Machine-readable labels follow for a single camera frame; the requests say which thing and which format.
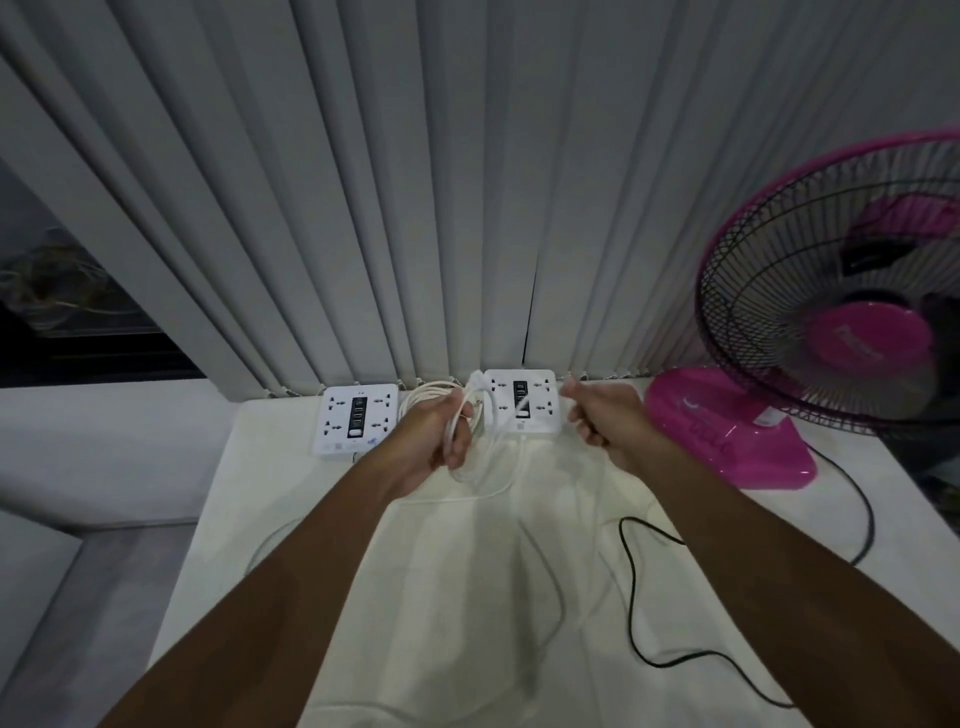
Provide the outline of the person's left hand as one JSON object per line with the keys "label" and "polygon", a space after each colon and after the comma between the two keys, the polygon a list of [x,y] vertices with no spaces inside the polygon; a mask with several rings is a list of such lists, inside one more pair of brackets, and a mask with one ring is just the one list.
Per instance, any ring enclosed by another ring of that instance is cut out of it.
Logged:
{"label": "person's left hand", "polygon": [[447,468],[441,453],[445,424],[441,401],[450,393],[411,405],[393,431],[369,453],[390,501],[411,495],[438,468]]}

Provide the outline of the person's right hand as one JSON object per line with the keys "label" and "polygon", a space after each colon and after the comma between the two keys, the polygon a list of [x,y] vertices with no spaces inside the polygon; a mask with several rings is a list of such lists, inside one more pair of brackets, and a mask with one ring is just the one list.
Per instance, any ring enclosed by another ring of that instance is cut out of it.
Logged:
{"label": "person's right hand", "polygon": [[593,419],[600,448],[620,470],[643,479],[648,465],[668,453],[670,444],[647,416],[639,391],[623,381],[582,383],[596,392]]}

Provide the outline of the person's left forearm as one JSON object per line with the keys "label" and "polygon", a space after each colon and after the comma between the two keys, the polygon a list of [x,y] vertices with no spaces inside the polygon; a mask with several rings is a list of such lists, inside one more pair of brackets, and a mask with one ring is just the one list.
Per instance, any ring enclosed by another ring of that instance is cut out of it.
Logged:
{"label": "person's left forearm", "polygon": [[364,457],[97,728],[297,728],[387,508],[426,476]]}

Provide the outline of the person's right forearm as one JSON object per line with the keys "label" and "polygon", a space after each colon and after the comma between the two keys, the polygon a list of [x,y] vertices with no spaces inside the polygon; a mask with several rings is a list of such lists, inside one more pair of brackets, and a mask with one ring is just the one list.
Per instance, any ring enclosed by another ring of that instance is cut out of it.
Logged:
{"label": "person's right forearm", "polygon": [[815,728],[960,728],[960,652],[918,614],[675,443],[621,455]]}

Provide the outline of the white square power strip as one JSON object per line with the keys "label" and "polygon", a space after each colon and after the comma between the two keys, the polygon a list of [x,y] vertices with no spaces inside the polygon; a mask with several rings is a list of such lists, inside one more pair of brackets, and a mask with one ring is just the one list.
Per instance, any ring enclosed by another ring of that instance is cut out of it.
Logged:
{"label": "white square power strip", "polygon": [[552,370],[487,369],[481,374],[486,443],[498,443],[506,436],[560,434],[563,414]]}
{"label": "white square power strip", "polygon": [[318,410],[312,454],[365,454],[395,428],[399,402],[400,388],[396,383],[326,388]]}

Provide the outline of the grey pleated curtain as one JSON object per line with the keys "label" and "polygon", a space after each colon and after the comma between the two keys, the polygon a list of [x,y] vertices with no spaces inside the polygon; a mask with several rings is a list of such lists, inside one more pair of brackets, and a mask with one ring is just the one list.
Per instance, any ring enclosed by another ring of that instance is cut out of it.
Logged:
{"label": "grey pleated curtain", "polygon": [[234,402],[702,363],[722,220],[960,126],[960,0],[0,0],[0,163]]}

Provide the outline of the pink table fan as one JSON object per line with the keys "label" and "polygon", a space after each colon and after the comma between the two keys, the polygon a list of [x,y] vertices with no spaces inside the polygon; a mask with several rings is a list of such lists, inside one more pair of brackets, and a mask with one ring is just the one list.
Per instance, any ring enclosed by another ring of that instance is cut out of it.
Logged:
{"label": "pink table fan", "polygon": [[715,233],[694,286],[711,367],[658,374],[654,424],[742,490],[818,475],[795,419],[960,440],[960,127],[822,155]]}

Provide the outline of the dark window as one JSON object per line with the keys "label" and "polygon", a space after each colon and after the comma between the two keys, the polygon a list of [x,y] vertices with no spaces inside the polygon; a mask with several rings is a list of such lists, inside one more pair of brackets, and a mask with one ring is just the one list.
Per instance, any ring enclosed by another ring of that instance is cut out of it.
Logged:
{"label": "dark window", "polygon": [[0,389],[203,377],[0,159]]}

